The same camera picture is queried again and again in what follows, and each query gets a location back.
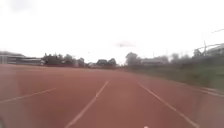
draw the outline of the red running track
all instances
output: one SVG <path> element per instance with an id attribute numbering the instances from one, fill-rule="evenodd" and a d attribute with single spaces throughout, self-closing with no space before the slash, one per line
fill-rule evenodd
<path id="1" fill-rule="evenodd" d="M 120 71 L 0 66 L 5 128 L 223 128 L 224 96 Z"/>

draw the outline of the tree line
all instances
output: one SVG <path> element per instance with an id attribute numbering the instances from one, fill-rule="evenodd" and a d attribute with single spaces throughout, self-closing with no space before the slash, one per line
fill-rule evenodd
<path id="1" fill-rule="evenodd" d="M 117 63 L 114 58 L 110 60 L 99 59 L 97 63 L 85 63 L 84 58 L 76 59 L 69 54 L 62 56 L 61 54 L 46 54 L 42 57 L 44 65 L 46 66 L 63 66 L 63 67 L 101 67 L 101 68 L 112 68 L 116 67 Z"/>
<path id="2" fill-rule="evenodd" d="M 126 55 L 126 64 L 131 68 L 154 68 L 154 67 L 174 67 L 174 68 L 193 68 L 200 66 L 223 66 L 224 65 L 224 52 L 217 52 L 215 54 L 203 53 L 198 49 L 194 51 L 192 57 L 187 54 L 179 56 L 177 53 L 173 53 L 170 59 L 167 56 L 159 56 L 151 58 L 151 60 L 160 60 L 161 63 L 154 63 L 152 65 L 145 66 L 143 64 L 143 58 L 139 57 L 136 53 L 130 52 Z"/>

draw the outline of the lane marking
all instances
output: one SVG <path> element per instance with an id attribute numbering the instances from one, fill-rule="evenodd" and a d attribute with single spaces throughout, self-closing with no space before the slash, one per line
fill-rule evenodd
<path id="1" fill-rule="evenodd" d="M 206 91 L 206 90 L 200 90 L 200 89 L 195 89 L 195 90 L 199 91 L 199 92 L 202 92 L 202 93 L 206 93 L 206 94 L 212 95 L 212 96 L 224 98 L 223 94 L 218 94 L 218 93 L 215 93 L 215 92 Z"/>
<path id="2" fill-rule="evenodd" d="M 75 123 L 86 113 L 86 111 L 93 105 L 96 99 L 99 97 L 100 93 L 103 89 L 108 85 L 109 81 L 106 81 L 104 85 L 100 88 L 100 90 L 96 93 L 96 96 L 76 115 L 72 121 L 70 121 L 64 128 L 70 128 L 71 126 L 75 125 Z"/>
<path id="3" fill-rule="evenodd" d="M 195 123 L 194 121 L 192 121 L 190 118 L 188 118 L 186 115 L 184 115 L 179 110 L 177 110 L 176 108 L 174 108 L 172 105 L 170 105 L 168 102 L 166 102 L 161 97 L 159 97 L 158 95 L 156 95 L 154 92 L 152 92 L 151 90 L 149 90 L 148 88 L 146 88 L 145 86 L 143 86 L 140 83 L 138 83 L 138 85 L 141 86 L 143 89 L 145 89 L 147 92 L 149 92 L 151 95 L 153 95 L 155 98 L 157 98 L 160 102 L 162 102 L 163 104 L 165 104 L 168 108 L 170 108 L 171 110 L 173 110 L 174 112 L 176 112 L 179 116 L 181 116 L 182 118 L 184 118 L 194 128 L 200 128 L 200 126 L 197 123 Z"/>
<path id="4" fill-rule="evenodd" d="M 15 98 L 12 98 L 12 99 L 2 100 L 2 101 L 0 101 L 0 104 L 6 103 L 6 102 L 11 102 L 11 101 L 16 101 L 16 100 L 21 100 L 21 99 L 25 99 L 25 98 L 30 98 L 30 97 L 40 95 L 40 94 L 43 94 L 43 93 L 49 93 L 51 91 L 54 91 L 55 89 L 56 88 L 52 88 L 52 89 L 36 92 L 36 93 L 33 93 L 33 94 L 29 94 L 29 95 L 24 95 L 24 96 L 15 97 Z"/>

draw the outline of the sky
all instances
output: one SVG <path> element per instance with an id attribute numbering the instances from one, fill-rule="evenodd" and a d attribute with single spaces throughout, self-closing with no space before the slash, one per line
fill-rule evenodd
<path id="1" fill-rule="evenodd" d="M 216 0 L 0 0 L 0 50 L 88 61 L 128 52 L 140 57 L 191 54 L 224 43 L 223 2 Z"/>

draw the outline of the grass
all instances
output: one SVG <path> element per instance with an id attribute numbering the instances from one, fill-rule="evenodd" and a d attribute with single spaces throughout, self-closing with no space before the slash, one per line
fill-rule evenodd
<path id="1" fill-rule="evenodd" d="M 138 73 L 163 77 L 194 86 L 224 90 L 224 66 L 178 69 L 172 67 L 145 68 L 134 70 Z"/>

